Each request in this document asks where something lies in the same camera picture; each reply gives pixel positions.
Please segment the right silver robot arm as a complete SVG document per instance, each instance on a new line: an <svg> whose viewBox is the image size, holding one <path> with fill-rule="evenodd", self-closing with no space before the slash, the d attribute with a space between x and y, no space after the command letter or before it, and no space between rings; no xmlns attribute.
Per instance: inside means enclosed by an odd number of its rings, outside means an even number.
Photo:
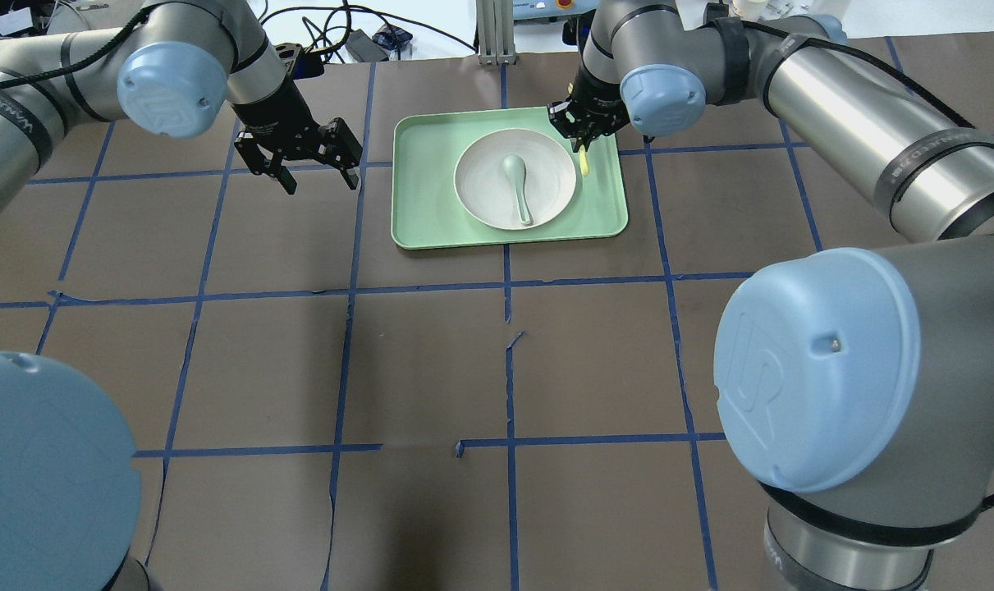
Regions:
<svg viewBox="0 0 994 591"><path fill-rule="evenodd" d="M748 99L903 238L764 267L719 319L719 422L770 500L767 587L924 590L994 506L994 137L833 15L688 29L674 1L599 2L548 111L586 149Z"/></svg>

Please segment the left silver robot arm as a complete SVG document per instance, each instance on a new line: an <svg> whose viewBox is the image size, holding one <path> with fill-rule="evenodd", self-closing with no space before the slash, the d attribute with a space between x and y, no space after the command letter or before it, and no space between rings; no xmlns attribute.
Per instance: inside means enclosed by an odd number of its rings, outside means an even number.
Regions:
<svg viewBox="0 0 994 591"><path fill-rule="evenodd" d="M362 146L314 120L245 1L144 1L120 29L0 38L0 213L76 125L132 120L197 137L229 104L237 153L287 194L286 162L360 183ZM131 554L143 484L134 438L91 378L0 351L0 590L158 590Z"/></svg>

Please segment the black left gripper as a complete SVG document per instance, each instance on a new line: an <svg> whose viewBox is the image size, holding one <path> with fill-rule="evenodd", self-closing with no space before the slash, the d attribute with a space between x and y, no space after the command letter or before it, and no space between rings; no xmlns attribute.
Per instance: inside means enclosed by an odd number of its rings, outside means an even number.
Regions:
<svg viewBox="0 0 994 591"><path fill-rule="evenodd" d="M285 79L271 96L231 108L244 125L234 147L254 176L267 176L288 195L297 180L283 160L314 160L334 168L350 190L360 186L363 146L343 117L317 122L296 83Z"/></svg>

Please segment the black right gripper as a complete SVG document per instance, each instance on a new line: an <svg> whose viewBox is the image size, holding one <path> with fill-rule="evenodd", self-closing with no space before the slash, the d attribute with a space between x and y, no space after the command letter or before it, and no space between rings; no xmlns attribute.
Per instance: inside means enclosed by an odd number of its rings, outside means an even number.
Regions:
<svg viewBox="0 0 994 591"><path fill-rule="evenodd" d="M630 123L620 86L587 70L578 71L563 101L548 104L548 120L568 139L572 153L578 153L581 145L590 149L597 139L614 135Z"/></svg>

